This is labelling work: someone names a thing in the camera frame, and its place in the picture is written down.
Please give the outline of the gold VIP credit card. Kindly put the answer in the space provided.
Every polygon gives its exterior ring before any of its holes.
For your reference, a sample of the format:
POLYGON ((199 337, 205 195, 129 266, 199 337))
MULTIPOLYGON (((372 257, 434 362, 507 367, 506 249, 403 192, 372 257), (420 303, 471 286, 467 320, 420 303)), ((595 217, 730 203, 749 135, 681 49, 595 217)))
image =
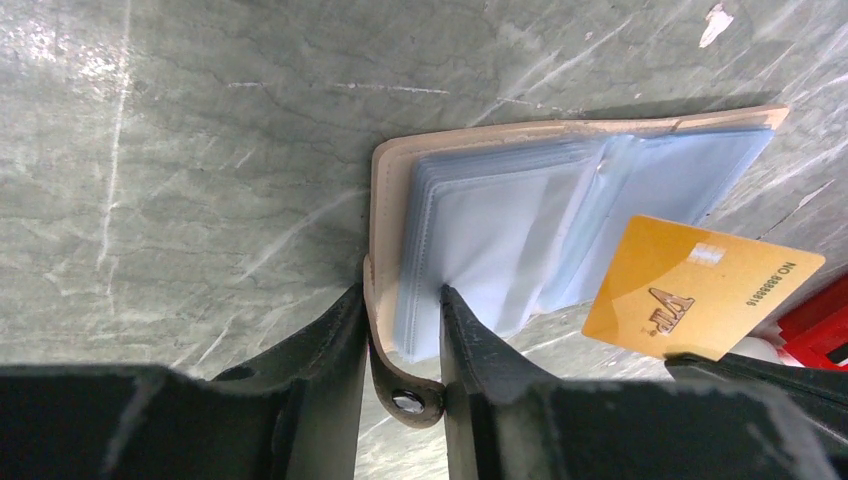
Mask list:
POLYGON ((719 360, 825 262, 817 253, 638 215, 582 333, 661 360, 719 360))

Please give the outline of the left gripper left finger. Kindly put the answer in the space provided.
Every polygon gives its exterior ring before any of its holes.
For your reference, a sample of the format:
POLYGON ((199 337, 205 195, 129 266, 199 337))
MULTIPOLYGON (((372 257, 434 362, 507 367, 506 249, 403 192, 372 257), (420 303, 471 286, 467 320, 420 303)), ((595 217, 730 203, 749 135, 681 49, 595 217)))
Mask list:
POLYGON ((211 380, 155 364, 5 365, 5 479, 350 479, 368 322, 360 285, 211 380))

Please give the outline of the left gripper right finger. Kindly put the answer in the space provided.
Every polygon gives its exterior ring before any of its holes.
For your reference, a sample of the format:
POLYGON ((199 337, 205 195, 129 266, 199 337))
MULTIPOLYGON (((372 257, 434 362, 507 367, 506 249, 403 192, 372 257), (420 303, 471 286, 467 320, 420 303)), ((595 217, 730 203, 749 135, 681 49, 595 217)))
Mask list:
POLYGON ((566 380, 443 287, 444 425, 454 479, 838 479, 804 411, 755 382, 566 380))

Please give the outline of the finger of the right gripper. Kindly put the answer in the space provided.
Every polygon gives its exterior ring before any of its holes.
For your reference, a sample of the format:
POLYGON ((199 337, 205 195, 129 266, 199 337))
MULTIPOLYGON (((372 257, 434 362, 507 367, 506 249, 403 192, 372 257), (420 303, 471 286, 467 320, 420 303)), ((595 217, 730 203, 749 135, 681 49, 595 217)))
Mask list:
POLYGON ((847 374, 775 364, 728 353, 718 361, 694 354, 667 359, 676 380, 755 382, 774 387, 798 405, 829 456, 847 456, 847 374))

